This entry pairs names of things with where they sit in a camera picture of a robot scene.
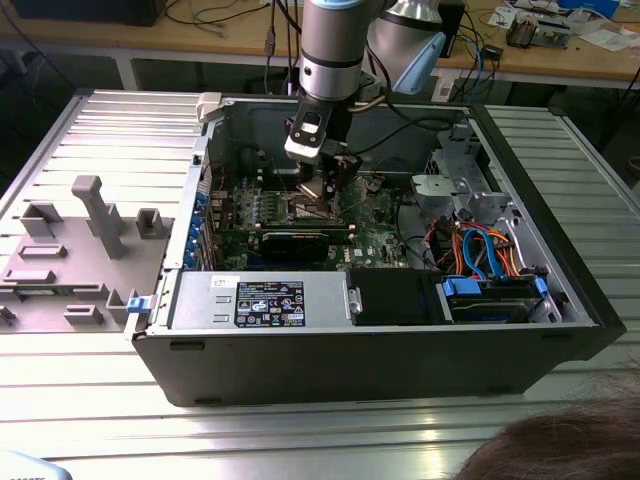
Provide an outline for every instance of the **blue latch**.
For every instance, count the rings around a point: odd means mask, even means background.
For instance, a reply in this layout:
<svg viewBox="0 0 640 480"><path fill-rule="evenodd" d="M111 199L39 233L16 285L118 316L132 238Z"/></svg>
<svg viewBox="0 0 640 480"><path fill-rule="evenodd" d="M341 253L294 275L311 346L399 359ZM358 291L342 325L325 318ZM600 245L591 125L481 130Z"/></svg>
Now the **blue latch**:
<svg viewBox="0 0 640 480"><path fill-rule="evenodd" d="M127 303L128 313L150 313L156 303L155 295L131 297Z"/></svg>
<svg viewBox="0 0 640 480"><path fill-rule="evenodd" d="M447 297L454 295L482 295L478 281L473 278L447 278L442 284L442 288Z"/></svg>
<svg viewBox="0 0 640 480"><path fill-rule="evenodd" d="M207 203L207 196L202 192L196 192L196 207L202 207Z"/></svg>
<svg viewBox="0 0 640 480"><path fill-rule="evenodd" d="M192 252L189 250L185 250L184 256L182 257L183 265L186 265L188 268L193 268L196 266L196 259Z"/></svg>
<svg viewBox="0 0 640 480"><path fill-rule="evenodd" d="M540 292L540 296L544 297L549 293L549 288L547 287L547 282L544 281L544 278L537 277L534 281L538 292Z"/></svg>

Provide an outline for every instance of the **side panel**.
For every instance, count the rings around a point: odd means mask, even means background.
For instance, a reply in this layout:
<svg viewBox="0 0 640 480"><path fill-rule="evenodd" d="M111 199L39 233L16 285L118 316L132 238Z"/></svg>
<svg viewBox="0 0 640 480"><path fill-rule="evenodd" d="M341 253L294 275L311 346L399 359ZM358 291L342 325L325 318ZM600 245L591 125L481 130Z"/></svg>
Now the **side panel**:
<svg viewBox="0 0 640 480"><path fill-rule="evenodd" d="M178 406L522 393L590 337L553 332L141 337Z"/></svg>
<svg viewBox="0 0 640 480"><path fill-rule="evenodd" d="M545 125L553 129L555 118L548 111L546 115L542 120L528 119L528 121L531 123L534 121L546 122ZM494 117L483 106L474 106L473 116L477 120L474 122L474 127L477 129L481 141L485 144L491 161L501 173L507 190L514 199L519 200L518 203L526 206L527 220L538 229L589 317L604 327L600 335L594 339L594 343L584 352L578 352L575 357L576 359L588 359L620 337L626 331L624 324L620 321L617 312L593 278L536 185L529 178L527 170L518 160L514 149L500 131L498 123L503 126L514 126L515 119L507 117L494 121Z"/></svg>

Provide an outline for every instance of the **paper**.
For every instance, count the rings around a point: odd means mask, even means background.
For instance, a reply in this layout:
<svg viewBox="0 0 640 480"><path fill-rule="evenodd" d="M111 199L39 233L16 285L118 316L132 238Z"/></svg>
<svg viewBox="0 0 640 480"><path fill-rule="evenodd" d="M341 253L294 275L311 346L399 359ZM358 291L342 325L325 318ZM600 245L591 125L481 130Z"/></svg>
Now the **paper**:
<svg viewBox="0 0 640 480"><path fill-rule="evenodd" d="M516 13L518 13L519 10L519 8L496 7L496 10L493 12L493 15L491 15L491 18L487 23L494 27L508 29L511 27L513 19L516 17Z"/></svg>
<svg viewBox="0 0 640 480"><path fill-rule="evenodd" d="M633 43L632 39L609 30L596 30L595 32L580 35L580 38L598 47L606 48L610 52L617 52Z"/></svg>

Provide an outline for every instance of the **power supply label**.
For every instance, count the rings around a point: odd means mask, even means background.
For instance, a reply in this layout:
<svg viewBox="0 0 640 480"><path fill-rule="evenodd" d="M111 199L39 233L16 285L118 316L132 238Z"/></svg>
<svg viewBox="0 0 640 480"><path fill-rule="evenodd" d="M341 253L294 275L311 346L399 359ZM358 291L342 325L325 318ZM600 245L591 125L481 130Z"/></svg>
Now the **power supply label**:
<svg viewBox="0 0 640 480"><path fill-rule="evenodd" d="M238 282L236 326L304 327L302 282Z"/></svg>

